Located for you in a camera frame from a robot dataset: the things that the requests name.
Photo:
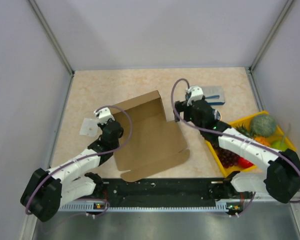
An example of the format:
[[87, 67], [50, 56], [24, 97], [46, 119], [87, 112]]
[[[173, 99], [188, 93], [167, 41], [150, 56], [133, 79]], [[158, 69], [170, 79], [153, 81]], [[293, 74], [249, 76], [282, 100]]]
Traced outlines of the brown cardboard box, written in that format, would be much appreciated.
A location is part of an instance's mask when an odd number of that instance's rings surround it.
[[114, 153], [120, 177], [136, 182], [184, 164], [190, 157], [177, 122], [167, 121], [160, 93], [155, 90], [117, 104], [115, 120], [124, 129]]

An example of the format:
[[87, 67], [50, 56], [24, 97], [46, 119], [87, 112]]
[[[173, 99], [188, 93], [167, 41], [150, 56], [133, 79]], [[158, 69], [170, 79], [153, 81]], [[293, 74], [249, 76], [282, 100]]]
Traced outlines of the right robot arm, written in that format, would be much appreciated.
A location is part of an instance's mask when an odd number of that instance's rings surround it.
[[293, 202], [300, 190], [300, 159], [294, 150], [280, 151], [246, 137], [229, 124], [216, 120], [204, 99], [192, 103], [172, 101], [171, 105], [175, 121], [182, 121], [198, 130], [210, 144], [231, 151], [263, 170], [234, 174], [223, 185], [227, 197], [235, 198], [241, 192], [265, 192], [280, 203]]

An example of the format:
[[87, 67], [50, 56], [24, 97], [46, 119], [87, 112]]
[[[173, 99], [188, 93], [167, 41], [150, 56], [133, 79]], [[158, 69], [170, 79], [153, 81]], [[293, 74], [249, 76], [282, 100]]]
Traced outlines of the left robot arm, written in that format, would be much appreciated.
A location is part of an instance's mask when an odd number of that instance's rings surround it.
[[20, 198], [27, 215], [41, 222], [50, 220], [63, 205], [90, 195], [99, 198], [104, 191], [100, 177], [88, 173], [109, 160], [119, 149], [124, 129], [116, 120], [99, 125], [101, 135], [82, 153], [47, 170], [38, 168], [32, 174]]

